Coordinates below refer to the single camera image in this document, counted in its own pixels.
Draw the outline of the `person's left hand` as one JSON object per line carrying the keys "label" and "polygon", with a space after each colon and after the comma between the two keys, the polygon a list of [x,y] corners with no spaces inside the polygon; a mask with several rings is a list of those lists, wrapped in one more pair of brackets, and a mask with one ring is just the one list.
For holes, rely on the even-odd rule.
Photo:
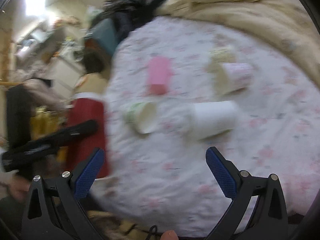
{"label": "person's left hand", "polygon": [[18,175],[16,172],[11,172],[7,184],[9,194],[18,202],[25,201],[27,193],[29,192],[31,182],[24,177]]}

